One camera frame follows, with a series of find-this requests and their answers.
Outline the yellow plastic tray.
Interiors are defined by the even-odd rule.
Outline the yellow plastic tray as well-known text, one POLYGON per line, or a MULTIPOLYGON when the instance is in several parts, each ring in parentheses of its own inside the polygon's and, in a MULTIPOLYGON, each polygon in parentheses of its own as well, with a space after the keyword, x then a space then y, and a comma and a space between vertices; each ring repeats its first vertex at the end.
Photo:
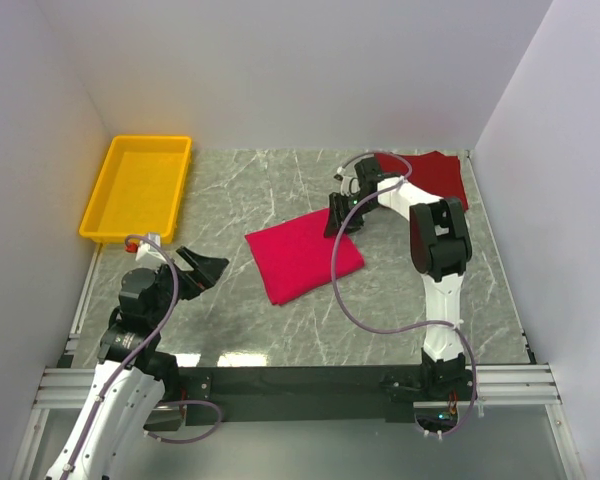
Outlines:
POLYGON ((96 243, 122 243, 131 234, 173 240, 192 159, 188 136, 118 135, 91 193, 79 234, 96 243))

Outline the bright red t-shirt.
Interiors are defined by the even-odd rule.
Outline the bright red t-shirt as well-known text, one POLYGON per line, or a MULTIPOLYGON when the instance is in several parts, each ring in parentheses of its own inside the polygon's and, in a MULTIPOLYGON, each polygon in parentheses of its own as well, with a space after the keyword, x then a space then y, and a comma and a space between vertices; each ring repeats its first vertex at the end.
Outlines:
POLYGON ((317 210, 245 236, 273 305, 284 305, 331 281, 333 237, 323 236, 328 210, 317 210))

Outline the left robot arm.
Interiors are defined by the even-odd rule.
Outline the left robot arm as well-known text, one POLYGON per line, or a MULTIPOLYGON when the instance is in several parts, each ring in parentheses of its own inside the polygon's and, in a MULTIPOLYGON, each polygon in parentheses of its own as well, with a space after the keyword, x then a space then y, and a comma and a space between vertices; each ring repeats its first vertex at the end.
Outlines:
POLYGON ((119 477, 135 441, 158 437, 145 427, 158 406, 182 414, 187 406, 200 405, 212 409, 218 421, 223 419, 218 405, 187 399, 176 357, 158 351, 157 346, 177 303, 213 288, 228 259, 180 247, 176 252, 188 265, 181 269, 155 235, 129 235, 124 244, 140 265, 121 280, 118 304, 99 343, 89 392, 67 441, 47 470, 49 479, 119 477))

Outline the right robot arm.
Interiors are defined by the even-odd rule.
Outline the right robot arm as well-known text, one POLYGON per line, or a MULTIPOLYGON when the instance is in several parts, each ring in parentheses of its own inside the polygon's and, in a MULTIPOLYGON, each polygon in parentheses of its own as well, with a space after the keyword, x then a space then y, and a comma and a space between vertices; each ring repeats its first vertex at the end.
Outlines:
POLYGON ((421 364, 405 378, 389 378, 383 387, 410 402, 456 400, 475 385, 474 359, 461 332, 461 289, 472 258, 464 208, 457 197, 430 193, 411 181, 414 168, 404 156, 402 173, 380 163, 377 152, 359 154, 339 166, 340 189, 329 196, 327 238, 341 241, 360 230, 366 214, 389 209, 409 224, 411 261, 425 292, 426 333, 421 364))

